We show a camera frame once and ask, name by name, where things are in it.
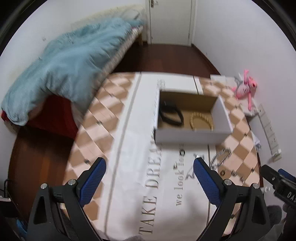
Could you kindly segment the black smart watch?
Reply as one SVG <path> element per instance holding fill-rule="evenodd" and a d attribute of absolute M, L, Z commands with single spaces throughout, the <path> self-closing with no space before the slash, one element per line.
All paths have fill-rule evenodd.
<path fill-rule="evenodd" d="M 175 120 L 167 116 L 167 114 L 176 114 L 180 120 Z M 172 126 L 183 126 L 184 125 L 184 116 L 179 108 L 170 102 L 161 102 L 159 104 L 159 116 L 161 120 Z"/>

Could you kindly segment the white power strip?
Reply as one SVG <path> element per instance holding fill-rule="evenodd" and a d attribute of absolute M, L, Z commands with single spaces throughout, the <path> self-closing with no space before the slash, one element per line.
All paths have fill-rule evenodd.
<path fill-rule="evenodd" d="M 270 159 L 272 162 L 276 162 L 281 159 L 282 154 L 273 127 L 271 125 L 271 121 L 269 120 L 262 104 L 257 107 L 257 111 L 271 152 Z"/>

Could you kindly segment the checkered printed tablecloth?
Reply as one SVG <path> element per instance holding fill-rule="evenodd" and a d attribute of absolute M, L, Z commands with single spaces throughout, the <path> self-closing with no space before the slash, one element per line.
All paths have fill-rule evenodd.
<path fill-rule="evenodd" d="M 157 146 L 154 127 L 160 89 L 221 96 L 233 134 L 217 146 Z M 75 179 L 98 158 L 106 173 L 84 211 L 99 235 L 124 240 L 196 240 L 215 206 L 193 172 L 198 156 L 206 162 L 228 148 L 218 168 L 236 185 L 258 183 L 259 168 L 251 130 L 226 77 L 201 78 L 166 73 L 117 73 L 102 84 L 79 127 L 64 180 Z M 176 170 L 173 164 L 178 163 Z"/>

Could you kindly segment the white cardboard box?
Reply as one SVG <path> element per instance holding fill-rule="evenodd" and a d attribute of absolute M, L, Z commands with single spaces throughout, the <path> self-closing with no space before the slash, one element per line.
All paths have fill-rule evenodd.
<path fill-rule="evenodd" d="M 224 142 L 233 133 L 221 96 L 161 90 L 159 104 L 164 101 L 174 103 L 179 108 L 184 116 L 184 125 L 169 125 L 159 116 L 154 128 L 156 144 L 216 145 Z M 167 116 L 180 120 L 176 114 Z"/>

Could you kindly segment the pink panther plush toy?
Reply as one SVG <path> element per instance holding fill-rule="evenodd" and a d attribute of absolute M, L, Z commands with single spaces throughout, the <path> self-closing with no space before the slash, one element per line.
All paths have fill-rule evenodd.
<path fill-rule="evenodd" d="M 232 88 L 237 99 L 247 98 L 248 110 L 252 111 L 252 97 L 257 89 L 257 82 L 249 75 L 249 70 L 244 69 L 243 76 L 234 77 L 236 87 Z"/>

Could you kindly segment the teal blanket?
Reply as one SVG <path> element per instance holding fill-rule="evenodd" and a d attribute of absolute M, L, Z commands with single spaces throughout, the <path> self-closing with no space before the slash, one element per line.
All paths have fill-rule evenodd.
<path fill-rule="evenodd" d="M 6 93 L 1 109 L 8 120 L 24 126 L 50 95 L 72 103 L 81 121 L 111 64 L 141 19 L 108 18 L 84 25 L 49 42 L 44 52 Z"/>

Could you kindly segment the bed mattress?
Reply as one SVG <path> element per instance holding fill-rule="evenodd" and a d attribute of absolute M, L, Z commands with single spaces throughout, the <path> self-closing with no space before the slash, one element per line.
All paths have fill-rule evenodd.
<path fill-rule="evenodd" d="M 71 25 L 73 30 L 81 28 L 85 25 L 94 24 L 97 21 L 110 20 L 114 18 L 122 18 L 123 20 L 129 20 L 132 22 L 145 21 L 145 9 L 143 6 L 138 4 L 132 4 L 127 6 L 119 6 L 116 8 L 108 9 L 105 11 L 99 11 L 93 15 L 76 21 Z M 133 24 L 132 29 L 128 32 L 127 36 L 124 37 L 123 41 L 119 44 L 119 47 L 109 57 L 107 63 L 102 67 L 102 72 L 99 73 L 97 79 L 94 82 L 93 90 L 91 95 L 95 95 L 97 90 L 106 79 L 106 77 L 116 68 L 119 62 L 123 59 L 127 50 L 132 46 L 135 41 L 142 42 L 142 32 L 145 31 L 145 26 L 141 24 Z"/>

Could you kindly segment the white door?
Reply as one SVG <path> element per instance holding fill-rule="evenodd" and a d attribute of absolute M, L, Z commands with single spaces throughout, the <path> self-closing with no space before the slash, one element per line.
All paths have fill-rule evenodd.
<path fill-rule="evenodd" d="M 196 1 L 147 1 L 146 9 L 150 44 L 191 45 Z"/>

